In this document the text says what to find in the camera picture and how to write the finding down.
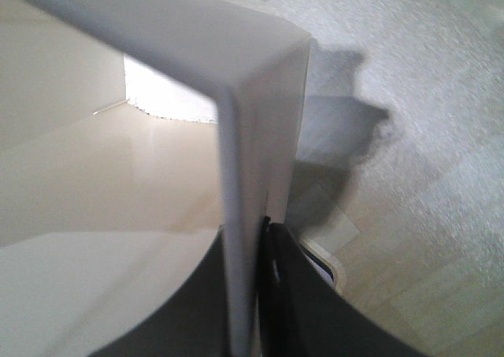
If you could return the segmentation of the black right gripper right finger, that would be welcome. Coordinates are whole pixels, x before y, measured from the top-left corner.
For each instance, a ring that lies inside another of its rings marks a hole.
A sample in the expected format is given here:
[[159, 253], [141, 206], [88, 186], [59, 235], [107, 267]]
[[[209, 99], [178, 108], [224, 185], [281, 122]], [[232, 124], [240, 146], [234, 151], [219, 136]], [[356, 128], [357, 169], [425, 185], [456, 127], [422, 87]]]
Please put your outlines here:
[[270, 218], [258, 248], [258, 307], [264, 356], [420, 355], [337, 294]]

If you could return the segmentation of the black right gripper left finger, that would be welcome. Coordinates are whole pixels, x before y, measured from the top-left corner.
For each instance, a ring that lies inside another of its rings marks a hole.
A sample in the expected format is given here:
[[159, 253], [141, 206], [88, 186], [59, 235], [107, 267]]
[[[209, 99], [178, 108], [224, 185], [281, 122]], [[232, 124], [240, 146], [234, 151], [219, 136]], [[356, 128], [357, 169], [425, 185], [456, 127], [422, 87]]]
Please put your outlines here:
[[229, 356], [224, 227], [181, 287], [134, 329], [93, 356]]

